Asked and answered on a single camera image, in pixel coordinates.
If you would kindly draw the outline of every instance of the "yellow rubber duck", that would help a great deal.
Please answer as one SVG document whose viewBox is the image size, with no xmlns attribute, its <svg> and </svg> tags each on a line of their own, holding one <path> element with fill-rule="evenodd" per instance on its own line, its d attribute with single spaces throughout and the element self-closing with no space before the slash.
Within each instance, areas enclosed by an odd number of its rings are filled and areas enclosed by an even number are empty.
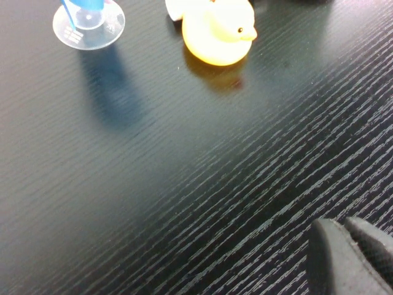
<svg viewBox="0 0 393 295">
<path fill-rule="evenodd" d="M 237 63 L 257 37 L 248 0 L 165 0 L 165 4 L 172 21 L 182 20 L 187 48 L 210 65 Z"/>
</svg>

